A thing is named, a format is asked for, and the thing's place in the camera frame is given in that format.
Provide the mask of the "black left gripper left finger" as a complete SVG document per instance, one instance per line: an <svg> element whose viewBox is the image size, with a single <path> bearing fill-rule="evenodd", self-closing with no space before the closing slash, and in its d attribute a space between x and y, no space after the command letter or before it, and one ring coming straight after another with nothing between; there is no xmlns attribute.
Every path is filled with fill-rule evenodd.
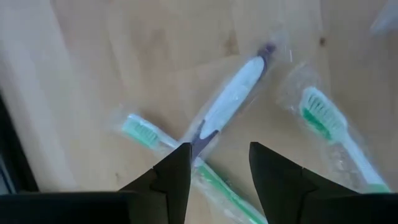
<svg viewBox="0 0 398 224"><path fill-rule="evenodd" d="M183 143L119 191L128 200L132 224L184 224L191 184L192 146Z"/></svg>

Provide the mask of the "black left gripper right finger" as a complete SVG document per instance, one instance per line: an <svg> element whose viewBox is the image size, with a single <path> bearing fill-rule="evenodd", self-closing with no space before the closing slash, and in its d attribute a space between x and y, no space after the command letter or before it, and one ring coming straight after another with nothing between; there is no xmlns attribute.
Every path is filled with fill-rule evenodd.
<svg viewBox="0 0 398 224"><path fill-rule="evenodd" d="M357 194L259 142L249 145L249 165L268 224L335 224L326 201Z"/></svg>

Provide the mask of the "black metal table frame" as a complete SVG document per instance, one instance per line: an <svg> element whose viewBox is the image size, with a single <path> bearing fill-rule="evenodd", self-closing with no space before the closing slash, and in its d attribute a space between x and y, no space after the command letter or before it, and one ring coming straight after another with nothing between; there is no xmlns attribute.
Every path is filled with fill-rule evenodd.
<svg viewBox="0 0 398 224"><path fill-rule="evenodd" d="M0 195L39 191L11 115L0 94Z"/></svg>

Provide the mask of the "purple toothbrush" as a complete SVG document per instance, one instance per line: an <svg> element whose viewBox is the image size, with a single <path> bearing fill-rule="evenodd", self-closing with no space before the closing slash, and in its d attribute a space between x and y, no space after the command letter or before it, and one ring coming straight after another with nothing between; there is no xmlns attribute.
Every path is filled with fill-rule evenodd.
<svg viewBox="0 0 398 224"><path fill-rule="evenodd" d="M239 67L233 70L217 92L200 108L184 139L190 143L193 164L209 153L211 142L228 125L267 73L278 50L275 41L269 40L262 44L254 55L240 61Z"/></svg>

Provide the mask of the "green toothbrush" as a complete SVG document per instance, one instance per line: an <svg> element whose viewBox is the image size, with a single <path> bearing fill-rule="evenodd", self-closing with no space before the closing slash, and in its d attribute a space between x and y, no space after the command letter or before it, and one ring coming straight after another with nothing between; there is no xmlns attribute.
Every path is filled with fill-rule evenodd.
<svg viewBox="0 0 398 224"><path fill-rule="evenodd" d="M359 193L393 192L311 65L301 63L292 69L279 87L277 102L320 148L333 181Z"/></svg>
<svg viewBox="0 0 398 224"><path fill-rule="evenodd" d="M156 125L134 113L121 123L119 131L160 156L166 156L180 145ZM235 224L268 224L261 212L240 197L201 158L195 160L192 183Z"/></svg>

